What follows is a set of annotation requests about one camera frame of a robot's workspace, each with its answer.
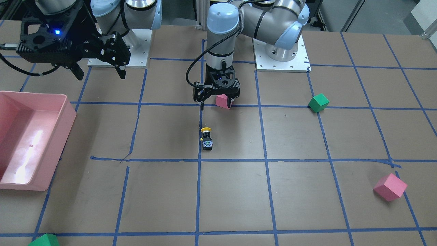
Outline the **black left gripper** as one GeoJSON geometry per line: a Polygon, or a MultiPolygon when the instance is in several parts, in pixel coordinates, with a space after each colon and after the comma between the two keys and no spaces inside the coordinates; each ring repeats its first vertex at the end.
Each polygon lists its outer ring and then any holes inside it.
{"type": "Polygon", "coordinates": [[[193,89],[193,100],[201,103],[201,111],[203,111],[205,100],[212,95],[226,95],[228,109],[231,108],[235,98],[240,95],[240,83],[233,66],[226,70],[217,70],[207,66],[205,83],[196,82],[195,85],[201,86],[193,89]]]}

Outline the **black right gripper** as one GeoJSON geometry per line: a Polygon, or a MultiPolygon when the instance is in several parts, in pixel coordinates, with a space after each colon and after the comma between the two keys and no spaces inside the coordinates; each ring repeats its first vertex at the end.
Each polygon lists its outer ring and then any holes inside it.
{"type": "Polygon", "coordinates": [[[131,56],[119,33],[103,36],[97,31],[87,7],[67,7],[53,15],[28,7],[16,53],[28,62],[68,66],[79,81],[84,72],[78,61],[83,58],[111,64],[123,80],[131,56]]]}

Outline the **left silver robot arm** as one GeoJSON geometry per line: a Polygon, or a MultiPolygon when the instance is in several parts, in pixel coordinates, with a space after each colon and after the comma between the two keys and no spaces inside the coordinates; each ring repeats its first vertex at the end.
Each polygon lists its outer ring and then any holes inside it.
{"type": "Polygon", "coordinates": [[[240,82],[233,66],[234,50],[240,35],[252,38],[255,47],[264,49],[258,68],[292,70],[299,52],[303,27],[310,19],[304,0],[230,0],[213,4],[207,18],[207,46],[186,73],[193,87],[193,100],[203,105],[214,95],[225,95],[226,106],[239,97],[240,82]]]}

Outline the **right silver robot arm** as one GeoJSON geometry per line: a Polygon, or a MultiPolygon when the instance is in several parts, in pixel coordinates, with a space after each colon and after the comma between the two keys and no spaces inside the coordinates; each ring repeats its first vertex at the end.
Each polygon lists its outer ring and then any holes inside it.
{"type": "Polygon", "coordinates": [[[3,50],[13,50],[31,63],[49,63],[47,72],[31,73],[41,77],[59,67],[70,70],[78,80],[84,73],[78,62],[98,59],[113,66],[120,79],[125,79],[126,67],[135,57],[143,57],[146,40],[144,31],[159,29],[162,23],[160,0],[23,0],[27,14],[21,23],[20,41],[2,44],[3,50]]]}

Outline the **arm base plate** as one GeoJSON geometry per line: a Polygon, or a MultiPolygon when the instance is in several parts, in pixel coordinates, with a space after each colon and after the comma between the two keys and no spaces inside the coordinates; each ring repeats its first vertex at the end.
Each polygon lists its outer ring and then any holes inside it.
{"type": "Polygon", "coordinates": [[[252,39],[256,70],[264,72],[303,72],[312,71],[303,35],[292,49],[285,50],[260,40],[252,39]]]}
{"type": "Polygon", "coordinates": [[[121,30],[123,41],[130,51],[130,60],[124,65],[125,68],[147,68],[150,56],[151,41],[153,30],[149,29],[126,29],[124,27],[117,27],[121,30]]]}

